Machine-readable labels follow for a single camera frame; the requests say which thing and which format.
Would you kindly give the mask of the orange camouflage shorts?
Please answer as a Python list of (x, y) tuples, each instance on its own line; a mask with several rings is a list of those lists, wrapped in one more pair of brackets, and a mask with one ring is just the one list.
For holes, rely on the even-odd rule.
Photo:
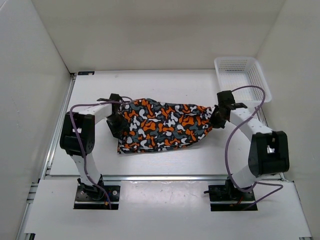
[(128, 128), (118, 140), (119, 154), (162, 152), (191, 146), (213, 129), (214, 108), (196, 104), (135, 100), (120, 108)]

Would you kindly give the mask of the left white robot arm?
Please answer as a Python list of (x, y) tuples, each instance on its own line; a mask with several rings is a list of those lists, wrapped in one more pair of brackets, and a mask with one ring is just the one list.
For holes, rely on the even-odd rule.
[(103, 177), (93, 158), (96, 124), (105, 120), (112, 136), (120, 139), (129, 129), (120, 114), (120, 108), (126, 104), (122, 96), (112, 93), (95, 103), (73, 105), (64, 116), (59, 145), (75, 162), (80, 174), (78, 184), (93, 200), (105, 195)]

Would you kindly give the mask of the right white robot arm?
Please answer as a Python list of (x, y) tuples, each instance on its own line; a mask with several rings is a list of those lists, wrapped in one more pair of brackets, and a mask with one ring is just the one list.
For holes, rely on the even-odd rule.
[[(224, 150), (228, 181), (231, 182), (225, 186), (224, 193), (230, 200), (236, 200), (242, 193), (251, 191), (263, 177), (289, 170), (288, 136), (284, 131), (274, 131), (255, 118), (255, 114), (250, 113), (244, 103), (235, 101), (231, 90), (217, 93), (217, 100), (218, 104), (214, 106), (210, 123), (218, 128), (224, 128), (226, 122), (235, 126)], [(229, 165), (229, 145), (238, 130), (250, 141), (250, 148), (247, 164), (232, 173)]]

